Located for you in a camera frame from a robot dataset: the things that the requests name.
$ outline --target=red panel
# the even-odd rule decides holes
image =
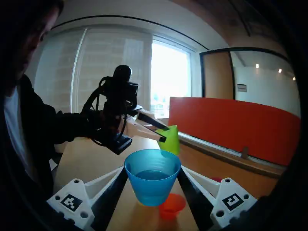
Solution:
[[[202,140],[288,165],[300,135],[300,118],[262,104],[228,99],[172,97],[169,125]]]

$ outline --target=blue cup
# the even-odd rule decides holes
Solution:
[[[158,206],[167,199],[181,162],[171,152],[145,149],[130,154],[124,166],[137,199],[144,205]]]

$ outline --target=person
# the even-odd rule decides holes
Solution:
[[[6,150],[12,150],[14,170],[31,179],[46,198],[53,193],[49,159],[55,155],[54,144],[73,141],[75,137],[91,137],[104,122],[97,113],[62,113],[43,103],[34,92],[25,71],[33,53],[55,24],[64,6],[62,0],[30,1],[37,14],[29,15],[18,33],[22,42],[15,45],[4,78],[3,110]]]

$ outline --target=black jacket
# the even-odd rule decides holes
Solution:
[[[49,159],[55,155],[54,144],[73,141],[75,137],[90,137],[93,119],[85,114],[56,113],[34,92],[29,78],[24,75],[19,85],[20,113],[23,134],[42,189],[52,195],[53,179]]]

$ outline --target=orange cup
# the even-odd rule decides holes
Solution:
[[[184,209],[186,200],[179,194],[170,193],[167,200],[158,206],[162,219],[172,220]]]

